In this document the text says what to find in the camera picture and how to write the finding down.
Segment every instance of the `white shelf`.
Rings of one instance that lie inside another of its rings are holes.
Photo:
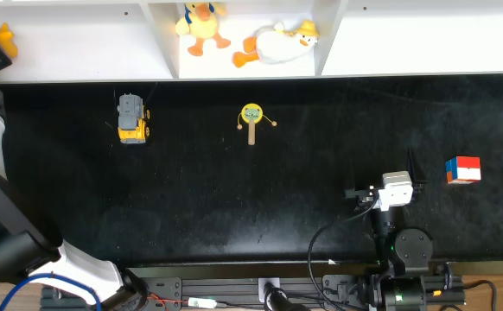
[[[0,82],[291,79],[356,75],[503,73],[503,0],[227,0],[204,55],[179,37],[182,0],[0,0],[0,25],[20,55]],[[263,26],[315,22],[314,53],[286,64],[232,55]]]

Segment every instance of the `yellow hat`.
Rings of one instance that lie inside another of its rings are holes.
[[[300,28],[296,30],[296,32],[300,35],[319,36],[319,33],[315,28],[315,23],[311,22],[310,20],[303,21],[302,26],[300,26]]]

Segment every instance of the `white duck plush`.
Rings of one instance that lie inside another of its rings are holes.
[[[255,36],[244,40],[245,53],[237,52],[232,62],[238,68],[259,60],[265,64],[280,64],[308,54],[319,38],[315,24],[309,20],[295,33],[284,31],[281,22],[274,27],[262,28]]]

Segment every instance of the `wooden floor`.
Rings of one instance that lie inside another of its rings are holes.
[[[492,281],[498,290],[497,309],[503,311],[503,276],[465,276],[465,283],[474,282],[480,279]],[[0,284],[0,302],[6,294],[13,288],[9,284]],[[19,291],[9,304],[8,310],[35,311],[39,309],[41,296],[41,286],[30,284]],[[489,286],[482,285],[467,292],[467,305],[459,306],[463,311],[490,311],[492,292]],[[429,311],[437,311],[439,307],[430,307]]]

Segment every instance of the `wooden handle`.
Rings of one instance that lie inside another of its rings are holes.
[[[248,128],[248,144],[253,146],[255,144],[255,122],[250,120],[250,127]]]

